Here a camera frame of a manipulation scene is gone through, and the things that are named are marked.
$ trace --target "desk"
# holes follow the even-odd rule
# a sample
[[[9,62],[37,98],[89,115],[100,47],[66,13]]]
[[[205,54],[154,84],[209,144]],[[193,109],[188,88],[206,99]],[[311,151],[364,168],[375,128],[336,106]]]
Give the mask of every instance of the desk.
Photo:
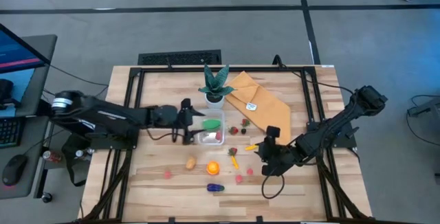
[[[56,43],[55,35],[29,36],[24,37],[23,40],[47,59],[52,59]],[[35,115],[37,112],[48,70],[49,66],[35,69],[29,86],[23,95],[22,107],[16,110],[17,117]],[[30,146],[44,138],[48,122],[48,117],[26,118],[20,146],[0,149],[1,172],[3,172],[3,168],[13,156],[24,153]],[[42,146],[43,145],[40,144],[26,154],[27,164],[18,184],[12,187],[7,187],[3,184],[0,185],[0,199],[26,197],[30,193],[32,183],[34,182],[36,167],[39,163]]]
[[[123,66],[113,68],[107,101],[121,105],[124,103],[129,70],[130,67]],[[300,78],[289,72],[248,73],[257,83],[290,106],[292,137],[304,133],[308,117]],[[334,68],[316,66],[316,73],[318,82],[338,84]],[[230,73],[228,80],[237,74]],[[203,94],[197,91],[203,85],[203,73],[148,73],[145,75],[140,106],[179,106],[183,98],[190,98],[195,109],[204,109],[206,104]],[[136,86],[137,82],[133,85],[131,107]],[[327,117],[333,117],[343,110],[339,89],[320,86],[320,93]],[[317,117],[315,105],[313,110]],[[239,111],[228,102],[225,102],[223,111],[228,126],[239,125],[243,118]],[[169,131],[152,130],[153,136],[164,133]],[[325,220],[318,170],[314,166],[293,167],[287,171],[286,186],[275,199],[267,200],[261,196],[264,176],[259,172],[262,163],[257,155],[252,151],[244,151],[244,148],[263,141],[263,138],[262,130],[251,125],[246,135],[228,135],[223,146],[182,146],[180,141],[174,144],[170,138],[153,141],[145,131],[141,131],[137,148],[133,151],[122,221],[168,221],[172,216],[176,221],[255,221],[258,215],[262,215],[264,221]],[[238,148],[236,159],[240,165],[239,170],[233,168],[227,156],[227,150],[232,146]],[[100,198],[107,153],[103,150],[93,155],[82,198],[85,213],[90,212]],[[334,149],[334,154],[342,188],[363,213],[371,215],[357,158],[342,148]],[[197,165],[194,170],[187,171],[185,163],[190,155],[197,157]],[[206,164],[210,160],[220,163],[219,175],[210,176],[206,173]],[[254,170],[254,176],[246,175],[248,168]],[[165,170],[171,171],[171,179],[163,178]],[[243,183],[237,185],[234,178],[239,173],[243,175]],[[225,191],[208,193],[207,183],[222,183]],[[273,177],[267,182],[266,193],[275,193],[280,186],[280,179]],[[115,216],[118,194],[117,189],[110,217]],[[331,202],[333,215],[337,216],[334,197]]]

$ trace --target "tan cloth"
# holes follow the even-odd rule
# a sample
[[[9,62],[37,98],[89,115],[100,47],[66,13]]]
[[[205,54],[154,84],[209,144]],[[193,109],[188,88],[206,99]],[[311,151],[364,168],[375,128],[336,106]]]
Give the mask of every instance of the tan cloth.
[[[226,96],[235,108],[244,114],[257,127],[266,131],[267,126],[281,129],[279,144],[288,144],[290,136],[290,107],[274,97],[268,90],[258,85],[246,72],[241,72],[227,86],[235,88]],[[246,104],[256,104],[256,110],[246,109]]]

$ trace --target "monitor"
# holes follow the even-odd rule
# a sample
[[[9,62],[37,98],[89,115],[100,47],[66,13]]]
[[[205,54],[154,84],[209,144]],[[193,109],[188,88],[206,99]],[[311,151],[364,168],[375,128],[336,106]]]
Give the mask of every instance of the monitor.
[[[33,69],[50,61],[0,24],[0,73]]]

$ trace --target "keyboard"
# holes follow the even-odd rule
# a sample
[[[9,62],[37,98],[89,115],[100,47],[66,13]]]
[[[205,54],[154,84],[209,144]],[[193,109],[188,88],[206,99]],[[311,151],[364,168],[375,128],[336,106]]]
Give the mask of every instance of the keyboard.
[[[24,121],[24,117],[0,119],[0,148],[20,145]]]
[[[220,65],[220,49],[192,51],[192,52],[165,52],[139,54],[138,65]]]

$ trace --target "potted plant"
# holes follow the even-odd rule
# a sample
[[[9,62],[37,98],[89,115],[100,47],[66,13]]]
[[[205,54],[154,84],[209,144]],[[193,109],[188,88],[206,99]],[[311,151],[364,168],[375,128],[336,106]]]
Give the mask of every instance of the potted plant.
[[[234,91],[232,87],[223,87],[229,73],[229,65],[220,69],[214,77],[211,69],[205,65],[205,87],[199,88],[199,91],[205,93],[205,101],[208,108],[221,109],[225,103],[225,96]]]

